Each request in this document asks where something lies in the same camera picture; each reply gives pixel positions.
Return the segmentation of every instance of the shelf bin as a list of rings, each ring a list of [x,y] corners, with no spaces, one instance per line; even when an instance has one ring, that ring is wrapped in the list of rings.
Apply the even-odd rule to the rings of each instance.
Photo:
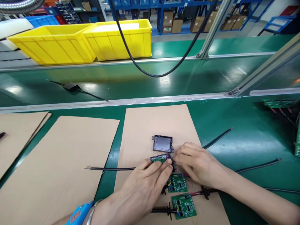
[[[91,24],[42,26],[8,37],[40,65],[81,64],[95,60],[82,34]]]
[[[124,20],[120,25],[134,58],[150,57],[151,24],[148,19]],[[99,61],[128,59],[117,23],[98,22],[83,32]]]

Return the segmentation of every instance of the circuit board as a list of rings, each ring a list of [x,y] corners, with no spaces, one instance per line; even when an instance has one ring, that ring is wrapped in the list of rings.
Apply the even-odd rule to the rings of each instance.
[[[153,156],[150,159],[151,159],[152,163],[154,163],[156,161],[161,161],[162,163],[164,163],[168,158],[171,159],[171,155],[169,153],[158,155],[158,156]],[[172,173],[175,173],[175,167],[174,167],[174,164],[173,164],[173,160],[172,160],[172,166],[173,166]]]
[[[168,190],[169,193],[188,191],[183,173],[171,174],[168,180]]]
[[[172,203],[173,208],[177,210],[176,219],[183,219],[197,215],[190,194],[173,196]]]

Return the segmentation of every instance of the forearm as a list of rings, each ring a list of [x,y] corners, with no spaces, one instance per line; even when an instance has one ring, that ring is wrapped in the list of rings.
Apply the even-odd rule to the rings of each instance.
[[[269,224],[300,224],[300,207],[230,172],[224,192],[256,211]]]

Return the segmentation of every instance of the black plastic part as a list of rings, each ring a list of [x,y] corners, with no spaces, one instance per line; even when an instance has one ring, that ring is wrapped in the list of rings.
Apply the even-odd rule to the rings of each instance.
[[[153,140],[153,151],[173,153],[174,149],[172,146],[173,137],[154,135]]]
[[[70,92],[74,92],[78,89],[81,90],[81,88],[73,82],[69,82],[69,83],[63,85],[63,88]]]
[[[5,132],[0,133],[0,139],[5,135]]]
[[[167,160],[168,158],[172,159],[172,158],[171,158],[171,155],[170,155],[169,153],[167,153],[167,154],[162,154],[162,155],[158,155],[158,156],[152,156],[152,157],[150,157],[150,159],[151,159],[151,162],[154,162],[155,159],[161,158],[161,157],[163,157],[164,160]],[[176,167],[175,167],[175,165],[174,165],[173,160],[172,160],[172,166],[173,166],[173,171],[172,171],[172,173],[175,173]]]

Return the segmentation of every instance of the electronic component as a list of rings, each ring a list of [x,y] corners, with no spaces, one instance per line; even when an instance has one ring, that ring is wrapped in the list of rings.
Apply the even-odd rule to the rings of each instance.
[[[172,203],[174,209],[177,210],[176,219],[183,219],[197,215],[190,194],[173,196]]]
[[[153,151],[173,153],[172,147],[173,138],[162,135],[154,135],[153,140]]]
[[[169,153],[150,157],[152,163],[154,163],[156,161],[161,161],[162,163],[164,163],[168,158],[171,159],[171,155]],[[172,173],[175,173],[175,166],[174,166],[173,160],[172,160],[172,166],[173,166]]]
[[[188,191],[183,173],[171,174],[168,180],[168,185],[168,190],[170,193]]]

